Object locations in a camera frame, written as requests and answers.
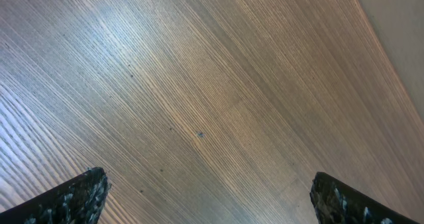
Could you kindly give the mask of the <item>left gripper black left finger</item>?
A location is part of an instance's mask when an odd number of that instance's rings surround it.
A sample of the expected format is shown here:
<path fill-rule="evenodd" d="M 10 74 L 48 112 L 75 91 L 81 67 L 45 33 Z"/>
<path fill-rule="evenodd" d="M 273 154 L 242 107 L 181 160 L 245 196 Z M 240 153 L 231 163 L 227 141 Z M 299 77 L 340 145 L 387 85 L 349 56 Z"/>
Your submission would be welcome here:
<path fill-rule="evenodd" d="M 1 213 L 1 223 L 88 223 L 99 221 L 111 188 L 101 167 Z"/>

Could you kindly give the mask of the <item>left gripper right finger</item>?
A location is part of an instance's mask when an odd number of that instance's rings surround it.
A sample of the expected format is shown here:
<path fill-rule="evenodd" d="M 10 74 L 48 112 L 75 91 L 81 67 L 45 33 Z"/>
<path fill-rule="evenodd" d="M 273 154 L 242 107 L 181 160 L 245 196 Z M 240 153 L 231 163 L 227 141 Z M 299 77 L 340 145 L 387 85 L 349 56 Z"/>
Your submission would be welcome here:
<path fill-rule="evenodd" d="M 309 193 L 320 224 L 417 224 L 325 172 L 317 172 Z"/>

